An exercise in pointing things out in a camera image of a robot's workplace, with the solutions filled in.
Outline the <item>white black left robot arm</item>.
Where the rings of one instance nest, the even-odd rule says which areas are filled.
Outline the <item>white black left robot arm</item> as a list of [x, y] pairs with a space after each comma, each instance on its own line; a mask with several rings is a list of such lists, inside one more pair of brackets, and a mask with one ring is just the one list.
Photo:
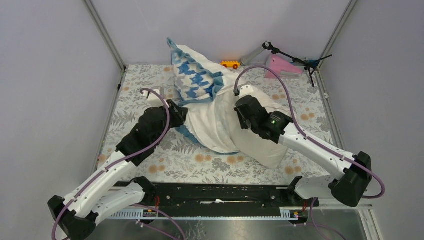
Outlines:
[[167, 100], [163, 106], [144, 111], [138, 123], [116, 146], [115, 152], [84, 183], [47, 203], [54, 225], [51, 238], [60, 228], [68, 240], [85, 240], [107, 217], [141, 203], [148, 206], [157, 200], [157, 188], [146, 177], [136, 177], [123, 189], [104, 196], [126, 173], [150, 157], [172, 128], [182, 126], [189, 110]]

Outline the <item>white pillow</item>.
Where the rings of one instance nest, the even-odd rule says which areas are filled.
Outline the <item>white pillow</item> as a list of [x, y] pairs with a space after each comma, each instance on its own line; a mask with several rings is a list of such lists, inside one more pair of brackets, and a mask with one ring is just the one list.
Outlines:
[[[281, 105], [273, 101], [269, 95], [255, 86], [249, 85], [252, 90], [251, 95], [258, 99], [259, 103], [265, 107], [268, 113], [278, 111], [287, 116], [291, 116], [290, 109], [286, 105]], [[250, 129], [242, 129], [236, 111], [235, 104], [239, 98], [233, 93], [229, 96], [229, 108], [226, 110], [227, 132], [236, 149], [241, 153], [253, 158], [261, 165], [276, 169], [286, 156], [288, 147], [271, 140], [262, 139]]]

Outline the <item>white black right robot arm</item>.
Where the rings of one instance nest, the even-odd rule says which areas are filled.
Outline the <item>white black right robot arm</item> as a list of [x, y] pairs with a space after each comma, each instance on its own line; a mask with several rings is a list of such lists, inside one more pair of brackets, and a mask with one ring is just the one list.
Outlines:
[[251, 95], [241, 97], [235, 104], [242, 129], [249, 129], [264, 140], [288, 147], [328, 172], [321, 177], [301, 177], [292, 181], [287, 201], [293, 206], [312, 198], [334, 198], [348, 207], [357, 207], [372, 180], [371, 158], [360, 152], [339, 149], [304, 131], [290, 116], [267, 112]]

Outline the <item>blue white plush pillowcase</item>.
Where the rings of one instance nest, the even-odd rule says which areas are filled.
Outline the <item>blue white plush pillowcase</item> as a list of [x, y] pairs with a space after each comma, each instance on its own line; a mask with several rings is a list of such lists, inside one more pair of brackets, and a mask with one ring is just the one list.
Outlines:
[[176, 130], [213, 152], [240, 152], [231, 139], [226, 116], [226, 111], [234, 106], [233, 90], [238, 75], [171, 38], [166, 42], [171, 51], [179, 106], [188, 109], [185, 123]]

